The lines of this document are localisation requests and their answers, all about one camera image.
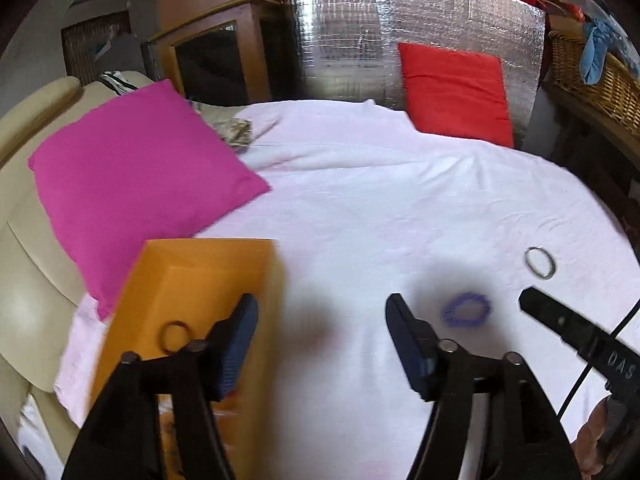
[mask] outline bed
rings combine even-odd
[[[66,78],[29,97],[0,128],[0,415],[15,434],[31,392],[63,461],[78,429],[53,386],[76,307],[92,305],[26,160],[59,127],[114,97],[100,83],[80,89]],[[543,159],[420,134],[404,112],[373,102],[210,112],[250,120],[262,133],[241,160],[272,191],[198,236],[275,239],[289,273],[265,478],[406,477],[431,407],[409,389],[388,336],[390,293],[470,352],[520,352],[556,410],[583,365],[518,311],[520,291],[538,286],[608,330],[640,296],[640,270],[620,226],[572,174]],[[527,269],[529,246],[556,258],[551,280]],[[442,308],[468,290],[490,298],[488,322],[446,326]],[[640,348],[636,320],[622,339]],[[589,375],[562,420],[570,439],[605,394]],[[481,408],[480,399],[468,476]]]

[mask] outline pink pillow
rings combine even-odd
[[[100,319],[112,313],[146,240],[191,237],[269,190],[167,80],[68,124],[29,167]]]

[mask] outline wooden cabinet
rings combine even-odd
[[[277,28],[269,24],[286,21],[282,0],[158,0],[158,14],[161,32],[151,41],[185,97],[230,106],[282,93],[263,41]]]

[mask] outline purple hair tie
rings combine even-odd
[[[475,301],[482,307],[482,312],[475,319],[467,319],[458,317],[456,311],[468,301]],[[477,327],[484,325],[487,318],[491,314],[491,302],[483,294],[476,294],[474,292],[465,292],[458,296],[455,300],[451,301],[442,310],[442,320],[452,327]]]

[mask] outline cream leather armchair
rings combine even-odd
[[[137,86],[151,80],[127,72]],[[31,393],[66,461],[78,428],[53,394],[60,357],[84,285],[40,205],[27,160],[65,124],[116,97],[95,82],[66,77],[46,85],[0,119],[0,417],[16,437]]]

